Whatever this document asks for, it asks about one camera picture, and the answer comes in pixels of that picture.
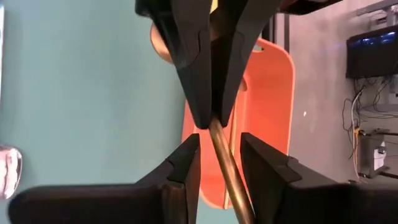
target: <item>copper rod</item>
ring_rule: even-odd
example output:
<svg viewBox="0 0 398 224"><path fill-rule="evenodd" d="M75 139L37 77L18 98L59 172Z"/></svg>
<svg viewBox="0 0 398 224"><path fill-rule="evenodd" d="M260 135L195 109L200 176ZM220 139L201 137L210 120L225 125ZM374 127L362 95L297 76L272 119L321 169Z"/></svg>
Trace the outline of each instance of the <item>copper rod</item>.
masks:
<svg viewBox="0 0 398 224"><path fill-rule="evenodd" d="M223 173L226 188L240 224L254 224L255 217L234 156L228 148L223 127L217 118L210 123L210 136Z"/></svg>
<svg viewBox="0 0 398 224"><path fill-rule="evenodd" d="M236 140L236 105L234 105L231 114L231 130L229 132L229 150L234 156L235 153L235 140ZM228 202L229 202L229 193L228 190L225 188L224 191L224 204L223 209L228 209Z"/></svg>

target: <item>gray floor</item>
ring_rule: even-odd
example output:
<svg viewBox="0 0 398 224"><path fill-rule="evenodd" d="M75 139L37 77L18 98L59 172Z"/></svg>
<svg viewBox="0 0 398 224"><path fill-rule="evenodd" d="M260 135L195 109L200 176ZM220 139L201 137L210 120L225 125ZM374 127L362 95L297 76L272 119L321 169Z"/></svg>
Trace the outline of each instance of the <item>gray floor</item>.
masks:
<svg viewBox="0 0 398 224"><path fill-rule="evenodd" d="M352 83L345 78L345 41L369 29L370 15L354 17L352 12L374 2L345 0L306 16L290 17L290 53L296 68L290 154L340 182L355 179L341 115L344 99L353 97ZM378 128L386 124L396 126L391 121L368 123Z"/></svg>

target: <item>blue wall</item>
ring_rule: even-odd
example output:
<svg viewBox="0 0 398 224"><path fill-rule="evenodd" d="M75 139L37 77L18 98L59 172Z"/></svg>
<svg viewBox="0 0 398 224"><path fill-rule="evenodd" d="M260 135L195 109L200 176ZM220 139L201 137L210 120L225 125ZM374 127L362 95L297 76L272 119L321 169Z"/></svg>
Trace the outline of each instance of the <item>blue wall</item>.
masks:
<svg viewBox="0 0 398 224"><path fill-rule="evenodd" d="M19 190L135 182L180 142L183 94L132 0L5 0L0 142L24 156ZM7 223L0 202L0 223ZM201 201L198 223L236 223Z"/></svg>

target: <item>orange cutting board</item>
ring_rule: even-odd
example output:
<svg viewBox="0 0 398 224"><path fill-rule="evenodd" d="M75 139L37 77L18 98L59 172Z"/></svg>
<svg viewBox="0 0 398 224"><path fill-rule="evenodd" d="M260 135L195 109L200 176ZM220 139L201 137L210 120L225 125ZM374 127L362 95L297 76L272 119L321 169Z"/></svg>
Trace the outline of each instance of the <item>orange cutting board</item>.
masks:
<svg viewBox="0 0 398 224"><path fill-rule="evenodd" d="M294 65L289 54L278 45L259 39L246 67L243 82L236 97L235 109L224 128L229 140L235 116L234 158L243 177L240 158L241 133L249 132L288 154L294 93ZM198 129L185 103L182 141L199 133L201 146L200 195L213 208L229 208L223 175L208 130Z"/></svg>

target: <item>teal wall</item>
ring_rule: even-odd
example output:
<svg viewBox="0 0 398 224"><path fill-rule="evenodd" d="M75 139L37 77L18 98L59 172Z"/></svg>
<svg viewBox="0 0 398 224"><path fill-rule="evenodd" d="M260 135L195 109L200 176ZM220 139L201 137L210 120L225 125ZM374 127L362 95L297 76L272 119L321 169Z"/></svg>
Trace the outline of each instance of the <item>teal wall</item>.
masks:
<svg viewBox="0 0 398 224"><path fill-rule="evenodd" d="M19 190L131 183L180 142L183 94L132 0L4 0L0 142L24 156ZM0 223L7 223L7 201ZM198 223L236 223L200 201Z"/></svg>

